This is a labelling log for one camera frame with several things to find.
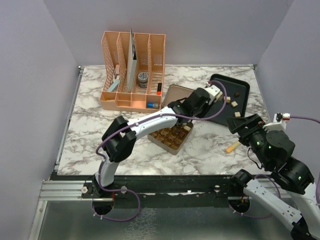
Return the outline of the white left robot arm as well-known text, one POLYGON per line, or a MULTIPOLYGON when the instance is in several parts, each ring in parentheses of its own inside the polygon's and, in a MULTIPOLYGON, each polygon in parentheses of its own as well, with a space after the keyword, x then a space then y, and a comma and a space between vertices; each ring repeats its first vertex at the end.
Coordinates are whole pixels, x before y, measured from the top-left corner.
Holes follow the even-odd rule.
POLYGON ((126 120, 119 116, 113 120, 104 135, 96 154, 103 157, 97 173, 93 191, 106 197, 119 163, 132 153, 140 138, 161 129, 182 125, 205 114, 212 98, 205 88, 197 88, 183 101, 173 101, 161 110, 139 119, 126 120))

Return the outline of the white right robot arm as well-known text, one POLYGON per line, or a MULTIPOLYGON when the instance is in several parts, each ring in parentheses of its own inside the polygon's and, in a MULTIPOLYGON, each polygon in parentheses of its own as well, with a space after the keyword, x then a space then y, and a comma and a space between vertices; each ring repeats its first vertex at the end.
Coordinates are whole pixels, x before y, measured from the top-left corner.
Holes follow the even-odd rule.
POLYGON ((269 192, 248 171, 241 169, 231 177, 229 189, 236 195, 243 193, 270 211, 289 231, 294 240, 320 238, 320 198, 308 166, 292 156, 295 143, 285 133, 289 113, 277 113, 273 122, 265 123, 258 114, 230 117, 229 131, 238 134, 239 142, 251 148, 261 167, 292 198, 293 208, 269 192))

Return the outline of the cream square chocolate piece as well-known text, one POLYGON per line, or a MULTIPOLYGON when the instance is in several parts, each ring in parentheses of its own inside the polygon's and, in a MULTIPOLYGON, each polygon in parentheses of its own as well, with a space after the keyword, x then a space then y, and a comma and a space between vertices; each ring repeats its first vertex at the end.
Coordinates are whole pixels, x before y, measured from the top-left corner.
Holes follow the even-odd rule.
POLYGON ((233 102, 231 103, 231 105, 232 105, 232 107, 236 107, 236 106, 238 105, 238 103, 237 103, 236 101, 233 101, 233 102))

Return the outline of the gold chocolate tin box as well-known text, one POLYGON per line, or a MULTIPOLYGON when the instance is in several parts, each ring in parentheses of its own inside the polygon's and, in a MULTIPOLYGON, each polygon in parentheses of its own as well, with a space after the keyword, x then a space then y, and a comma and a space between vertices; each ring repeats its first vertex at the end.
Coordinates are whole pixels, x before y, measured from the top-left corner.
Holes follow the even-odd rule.
POLYGON ((147 135, 147 139, 172 155, 177 155, 190 136, 192 122, 163 128, 147 135))

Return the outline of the black plastic tray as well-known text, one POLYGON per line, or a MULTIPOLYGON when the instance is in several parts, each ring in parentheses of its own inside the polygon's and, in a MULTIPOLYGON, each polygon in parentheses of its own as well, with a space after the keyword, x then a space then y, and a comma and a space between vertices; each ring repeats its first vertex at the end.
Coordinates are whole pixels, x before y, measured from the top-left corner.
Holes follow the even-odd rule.
POLYGON ((240 112, 240 117, 244 117, 250 93, 250 84, 245 81, 218 73, 213 74, 210 77, 210 81, 219 81, 224 85, 227 96, 230 98, 230 103, 225 105, 224 109, 218 116, 209 119, 209 121, 227 126, 226 119, 234 118, 235 112, 240 112), (235 97, 236 92, 240 93, 239 97, 235 97), (232 107, 231 105, 231 103, 234 101, 238 104, 236 107, 232 107))

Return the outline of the rose gold tin lid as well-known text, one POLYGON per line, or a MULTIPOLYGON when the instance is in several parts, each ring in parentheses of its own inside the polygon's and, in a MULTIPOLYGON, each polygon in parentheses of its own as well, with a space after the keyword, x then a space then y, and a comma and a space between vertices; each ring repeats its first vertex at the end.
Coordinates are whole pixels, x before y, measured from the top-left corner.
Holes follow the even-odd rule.
POLYGON ((169 86, 161 106, 164 108, 171 102, 187 98, 191 95, 193 91, 194 89, 172 84, 169 86))

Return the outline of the tan stick on table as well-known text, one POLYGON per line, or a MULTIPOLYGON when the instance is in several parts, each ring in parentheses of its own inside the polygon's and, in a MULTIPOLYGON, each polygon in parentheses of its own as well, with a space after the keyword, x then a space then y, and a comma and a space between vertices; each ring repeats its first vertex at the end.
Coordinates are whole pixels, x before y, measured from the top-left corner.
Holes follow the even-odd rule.
POLYGON ((237 142, 234 142, 232 145, 230 145, 226 150, 225 152, 226 153, 231 153, 232 151, 234 151, 241 143, 239 141, 237 142))

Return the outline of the black orange marker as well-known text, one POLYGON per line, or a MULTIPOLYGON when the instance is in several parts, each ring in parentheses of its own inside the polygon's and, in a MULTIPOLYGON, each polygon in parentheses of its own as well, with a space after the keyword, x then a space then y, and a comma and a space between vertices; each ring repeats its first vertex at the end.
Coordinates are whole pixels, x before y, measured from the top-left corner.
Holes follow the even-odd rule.
POLYGON ((162 94, 162 83, 159 82, 157 85, 157 95, 160 96, 162 94))

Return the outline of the blue grey small bottle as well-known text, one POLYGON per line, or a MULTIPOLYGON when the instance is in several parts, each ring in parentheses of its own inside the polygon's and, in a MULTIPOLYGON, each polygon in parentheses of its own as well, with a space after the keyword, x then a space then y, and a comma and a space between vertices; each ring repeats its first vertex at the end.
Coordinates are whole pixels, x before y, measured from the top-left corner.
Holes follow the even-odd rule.
POLYGON ((160 105, 158 103, 156 103, 156 102, 148 102, 146 104, 146 107, 150 108, 150 109, 159 109, 159 106, 160 105))

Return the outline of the small round patterned jar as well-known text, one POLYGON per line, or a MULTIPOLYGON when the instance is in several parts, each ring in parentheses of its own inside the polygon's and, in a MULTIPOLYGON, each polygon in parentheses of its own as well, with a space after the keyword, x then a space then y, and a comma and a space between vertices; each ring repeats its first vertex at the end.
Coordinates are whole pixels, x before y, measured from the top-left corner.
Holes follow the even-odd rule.
POLYGON ((149 81, 149 73, 147 71, 142 71, 138 74, 137 76, 137 80, 138 80, 138 86, 140 88, 147 88, 148 86, 148 81, 149 81))

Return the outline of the peach plastic desk organizer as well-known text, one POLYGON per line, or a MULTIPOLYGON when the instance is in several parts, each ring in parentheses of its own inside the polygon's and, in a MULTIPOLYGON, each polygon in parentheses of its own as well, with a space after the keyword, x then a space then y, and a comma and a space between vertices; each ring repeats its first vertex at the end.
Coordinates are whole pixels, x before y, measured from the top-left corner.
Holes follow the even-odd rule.
POLYGON ((166 35, 105 31, 101 39, 106 80, 104 110, 153 113, 161 109, 166 35))

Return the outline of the white upright booklet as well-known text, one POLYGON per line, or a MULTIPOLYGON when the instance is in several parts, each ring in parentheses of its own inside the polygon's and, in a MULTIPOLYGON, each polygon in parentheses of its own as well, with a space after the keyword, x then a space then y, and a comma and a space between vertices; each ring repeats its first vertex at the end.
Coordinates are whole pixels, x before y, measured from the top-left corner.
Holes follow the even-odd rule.
POLYGON ((127 93, 132 92, 134 81, 135 81, 136 67, 137 67, 136 44, 134 39, 134 33, 132 29, 130 29, 127 72, 126 72, 126 92, 127 93))

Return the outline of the pink stapler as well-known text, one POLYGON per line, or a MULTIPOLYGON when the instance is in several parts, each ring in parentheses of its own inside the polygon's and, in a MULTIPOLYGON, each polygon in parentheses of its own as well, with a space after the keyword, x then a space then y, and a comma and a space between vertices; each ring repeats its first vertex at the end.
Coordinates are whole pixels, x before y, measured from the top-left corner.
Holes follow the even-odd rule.
POLYGON ((117 81, 120 79, 120 65, 117 64, 114 68, 114 72, 113 72, 113 81, 117 81))

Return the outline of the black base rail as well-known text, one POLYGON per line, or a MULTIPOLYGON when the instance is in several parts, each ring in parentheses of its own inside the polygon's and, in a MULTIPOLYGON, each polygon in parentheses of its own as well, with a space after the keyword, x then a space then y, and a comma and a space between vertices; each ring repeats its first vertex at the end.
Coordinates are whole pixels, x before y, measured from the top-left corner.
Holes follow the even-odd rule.
POLYGON ((86 201, 100 211, 142 208, 227 208, 241 202, 231 175, 117 175, 103 191, 92 176, 57 176, 46 189, 57 201, 86 201))

